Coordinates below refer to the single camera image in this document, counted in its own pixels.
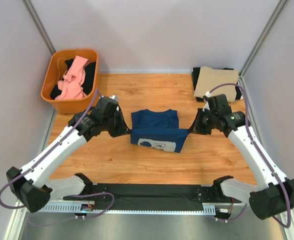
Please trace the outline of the blue printed t shirt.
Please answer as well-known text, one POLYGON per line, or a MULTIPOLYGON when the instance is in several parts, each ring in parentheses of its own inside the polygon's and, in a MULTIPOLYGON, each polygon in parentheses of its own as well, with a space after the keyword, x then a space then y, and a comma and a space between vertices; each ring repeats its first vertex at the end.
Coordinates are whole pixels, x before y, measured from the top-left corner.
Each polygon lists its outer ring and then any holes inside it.
POLYGON ((148 109, 131 114, 130 143, 166 152, 180 153, 189 132, 179 128, 176 110, 154 112, 148 109))

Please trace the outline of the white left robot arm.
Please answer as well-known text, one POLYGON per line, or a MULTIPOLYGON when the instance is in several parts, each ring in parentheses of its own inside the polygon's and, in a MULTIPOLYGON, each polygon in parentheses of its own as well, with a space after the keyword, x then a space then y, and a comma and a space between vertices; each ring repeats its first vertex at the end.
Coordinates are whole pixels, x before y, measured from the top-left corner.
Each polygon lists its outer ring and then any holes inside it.
POLYGON ((82 173, 50 181, 51 174, 78 148, 101 132, 113 138, 128 135, 118 96, 101 96, 89 111, 76 113, 61 134, 37 157, 21 168, 11 167, 6 177, 11 192, 31 213, 49 201, 76 196, 81 201, 92 195, 92 182, 82 173))

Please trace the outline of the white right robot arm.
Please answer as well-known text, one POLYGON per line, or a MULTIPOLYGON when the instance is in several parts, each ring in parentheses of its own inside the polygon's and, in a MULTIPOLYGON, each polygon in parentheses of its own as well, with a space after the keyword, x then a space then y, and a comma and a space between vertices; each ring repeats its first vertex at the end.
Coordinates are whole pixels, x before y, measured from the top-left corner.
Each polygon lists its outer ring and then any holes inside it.
POLYGON ((219 130, 239 150, 254 174, 256 184, 248 184, 232 176, 214 181, 212 196, 218 202, 228 197, 248 204, 261 220, 294 208, 294 179, 290 179, 273 162, 257 139, 248 117, 233 112, 224 94, 205 97, 204 108, 198 109, 189 132, 210 135, 219 130))

